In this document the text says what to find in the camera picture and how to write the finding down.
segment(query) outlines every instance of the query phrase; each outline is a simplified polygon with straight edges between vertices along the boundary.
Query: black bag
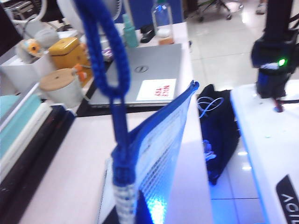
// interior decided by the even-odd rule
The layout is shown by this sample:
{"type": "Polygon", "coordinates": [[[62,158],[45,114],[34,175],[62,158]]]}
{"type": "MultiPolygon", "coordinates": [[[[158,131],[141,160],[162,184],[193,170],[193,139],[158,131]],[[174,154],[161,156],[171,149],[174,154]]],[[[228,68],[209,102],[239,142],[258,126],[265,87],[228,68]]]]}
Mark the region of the black bag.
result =
{"type": "MultiPolygon", "coordinates": [[[[221,105],[206,112],[200,118],[202,137],[210,142],[212,150],[217,155],[206,161],[209,181],[215,185],[238,145],[240,134],[230,103],[230,90],[215,91],[214,86],[210,84],[204,88],[198,99],[200,97],[224,99],[221,105]]],[[[201,104],[200,106],[205,109],[208,104],[201,104]]]]}

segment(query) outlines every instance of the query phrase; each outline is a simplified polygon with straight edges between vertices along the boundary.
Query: white sticker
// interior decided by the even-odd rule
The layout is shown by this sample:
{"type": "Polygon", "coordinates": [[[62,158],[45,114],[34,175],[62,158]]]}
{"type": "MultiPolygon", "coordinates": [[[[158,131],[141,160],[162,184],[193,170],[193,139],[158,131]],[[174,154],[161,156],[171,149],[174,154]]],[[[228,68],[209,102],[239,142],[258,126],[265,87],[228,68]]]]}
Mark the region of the white sticker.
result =
{"type": "Polygon", "coordinates": [[[173,100],[175,87],[175,78],[143,80],[136,100],[173,100]]]}

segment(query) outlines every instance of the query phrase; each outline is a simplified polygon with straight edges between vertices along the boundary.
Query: teal bottle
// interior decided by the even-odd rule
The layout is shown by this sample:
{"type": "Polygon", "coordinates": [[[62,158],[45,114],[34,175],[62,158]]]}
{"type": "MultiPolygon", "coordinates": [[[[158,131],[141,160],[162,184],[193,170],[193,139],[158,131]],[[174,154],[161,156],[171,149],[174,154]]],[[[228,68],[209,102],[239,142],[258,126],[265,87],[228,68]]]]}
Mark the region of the teal bottle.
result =
{"type": "Polygon", "coordinates": [[[125,28],[123,29],[125,40],[129,48],[138,47],[138,41],[135,33],[135,27],[132,25],[127,14],[122,15],[125,28]]]}

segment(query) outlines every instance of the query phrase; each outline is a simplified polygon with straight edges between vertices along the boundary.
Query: teal book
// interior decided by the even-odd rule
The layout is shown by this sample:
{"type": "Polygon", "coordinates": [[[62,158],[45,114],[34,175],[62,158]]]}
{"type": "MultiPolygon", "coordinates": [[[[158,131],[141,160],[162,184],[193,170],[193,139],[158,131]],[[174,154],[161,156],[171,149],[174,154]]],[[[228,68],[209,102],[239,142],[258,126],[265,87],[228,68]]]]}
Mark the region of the teal book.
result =
{"type": "MultiPolygon", "coordinates": [[[[1,119],[18,99],[19,96],[0,97],[1,119]]],[[[21,109],[10,120],[9,124],[4,127],[3,130],[0,130],[0,158],[2,158],[14,140],[18,137],[40,104],[41,101],[37,95],[30,96],[21,109]]]]}

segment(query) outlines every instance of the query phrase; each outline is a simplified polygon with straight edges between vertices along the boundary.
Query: blue light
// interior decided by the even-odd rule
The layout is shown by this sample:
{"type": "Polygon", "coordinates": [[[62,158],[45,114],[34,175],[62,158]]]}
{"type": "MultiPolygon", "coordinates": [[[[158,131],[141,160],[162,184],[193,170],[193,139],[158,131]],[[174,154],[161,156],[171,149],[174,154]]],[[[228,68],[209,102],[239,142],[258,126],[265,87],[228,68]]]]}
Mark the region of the blue light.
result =
{"type": "Polygon", "coordinates": [[[147,201],[149,212],[154,224],[163,224],[165,220],[166,203],[157,199],[147,201]]]}

